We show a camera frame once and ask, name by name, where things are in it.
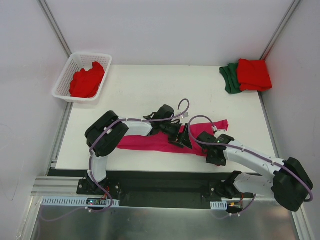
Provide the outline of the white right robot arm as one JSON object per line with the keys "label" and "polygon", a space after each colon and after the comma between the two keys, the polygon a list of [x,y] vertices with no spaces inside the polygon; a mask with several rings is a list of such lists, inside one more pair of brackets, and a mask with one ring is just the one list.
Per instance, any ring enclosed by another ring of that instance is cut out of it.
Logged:
{"label": "white right robot arm", "polygon": [[284,160],[262,154],[226,134],[215,137],[204,131],[195,141],[206,153],[207,163],[225,166],[227,162],[234,162],[255,173],[233,171],[214,188],[218,196],[232,199],[239,194],[257,194],[274,198],[291,212],[297,212],[304,202],[312,201],[314,185],[297,159]]}

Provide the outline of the pink t shirt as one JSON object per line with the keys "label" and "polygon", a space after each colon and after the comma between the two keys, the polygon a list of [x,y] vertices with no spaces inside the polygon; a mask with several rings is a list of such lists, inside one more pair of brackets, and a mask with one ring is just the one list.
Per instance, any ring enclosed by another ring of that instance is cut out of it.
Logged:
{"label": "pink t shirt", "polygon": [[[228,130],[229,123],[227,119],[213,122],[218,130]],[[198,137],[203,131],[213,135],[212,125],[207,123],[197,123],[190,126],[191,133],[194,137]],[[169,143],[168,136],[162,132],[151,135],[151,136],[125,136],[120,143],[117,145],[118,149],[132,150],[132,151],[156,151],[164,153],[174,154],[192,154],[197,156],[205,157],[201,147],[195,143],[193,139],[190,139],[192,149],[188,147],[178,147]]]}

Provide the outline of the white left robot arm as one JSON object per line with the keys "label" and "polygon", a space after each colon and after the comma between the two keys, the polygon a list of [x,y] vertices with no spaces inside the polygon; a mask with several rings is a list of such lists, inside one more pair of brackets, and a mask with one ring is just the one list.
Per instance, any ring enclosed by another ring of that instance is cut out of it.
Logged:
{"label": "white left robot arm", "polygon": [[188,126],[166,104],[141,119],[119,118],[114,111],[107,111],[86,130],[85,138],[90,154],[88,188],[96,195],[106,189],[108,156],[116,148],[169,153],[193,148]]}

